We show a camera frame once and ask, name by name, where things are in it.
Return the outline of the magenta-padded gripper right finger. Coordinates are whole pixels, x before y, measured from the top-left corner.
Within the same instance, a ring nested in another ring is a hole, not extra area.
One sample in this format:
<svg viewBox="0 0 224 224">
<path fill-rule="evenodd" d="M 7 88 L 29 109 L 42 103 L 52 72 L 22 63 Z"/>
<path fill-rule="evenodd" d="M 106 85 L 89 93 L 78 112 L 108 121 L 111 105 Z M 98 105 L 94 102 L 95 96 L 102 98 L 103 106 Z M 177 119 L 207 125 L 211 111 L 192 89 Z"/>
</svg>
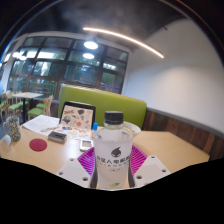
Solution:
<svg viewBox="0 0 224 224">
<path fill-rule="evenodd" d="M 140 188 L 157 181 L 171 172 L 155 155 L 147 155 L 136 146 L 132 146 L 128 183 L 131 188 Z"/>
</svg>

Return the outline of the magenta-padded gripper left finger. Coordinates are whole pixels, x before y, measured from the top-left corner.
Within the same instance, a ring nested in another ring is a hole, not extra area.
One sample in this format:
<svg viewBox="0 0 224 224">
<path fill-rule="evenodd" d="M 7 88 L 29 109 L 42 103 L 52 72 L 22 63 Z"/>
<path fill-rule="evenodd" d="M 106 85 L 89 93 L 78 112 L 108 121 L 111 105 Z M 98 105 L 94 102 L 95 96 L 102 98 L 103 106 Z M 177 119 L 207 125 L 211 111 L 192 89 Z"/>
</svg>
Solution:
<svg viewBox="0 0 224 224">
<path fill-rule="evenodd" d="M 90 148 L 78 158 L 70 158 L 56 173 L 57 176 L 84 188 L 97 187 L 94 148 Z"/>
</svg>

